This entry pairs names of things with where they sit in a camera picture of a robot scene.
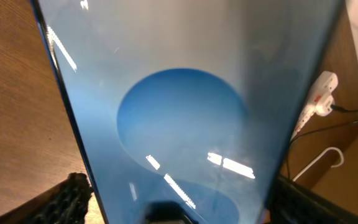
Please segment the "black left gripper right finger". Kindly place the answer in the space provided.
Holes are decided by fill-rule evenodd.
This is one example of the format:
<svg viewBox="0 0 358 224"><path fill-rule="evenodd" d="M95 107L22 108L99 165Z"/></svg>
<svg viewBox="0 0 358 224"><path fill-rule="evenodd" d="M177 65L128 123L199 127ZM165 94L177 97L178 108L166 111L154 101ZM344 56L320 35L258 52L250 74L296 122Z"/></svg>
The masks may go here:
<svg viewBox="0 0 358 224"><path fill-rule="evenodd" d="M271 224L358 224L355 215L280 175L267 209Z"/></svg>

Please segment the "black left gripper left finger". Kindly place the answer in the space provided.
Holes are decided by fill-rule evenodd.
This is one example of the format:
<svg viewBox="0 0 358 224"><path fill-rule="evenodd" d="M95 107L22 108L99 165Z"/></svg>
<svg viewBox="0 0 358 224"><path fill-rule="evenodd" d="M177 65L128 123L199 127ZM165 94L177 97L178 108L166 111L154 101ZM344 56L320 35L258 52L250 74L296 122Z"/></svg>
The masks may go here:
<svg viewBox="0 0 358 224"><path fill-rule="evenodd" d="M86 174L71 173L58 192L25 218L24 223L84 224L92 193Z"/></svg>

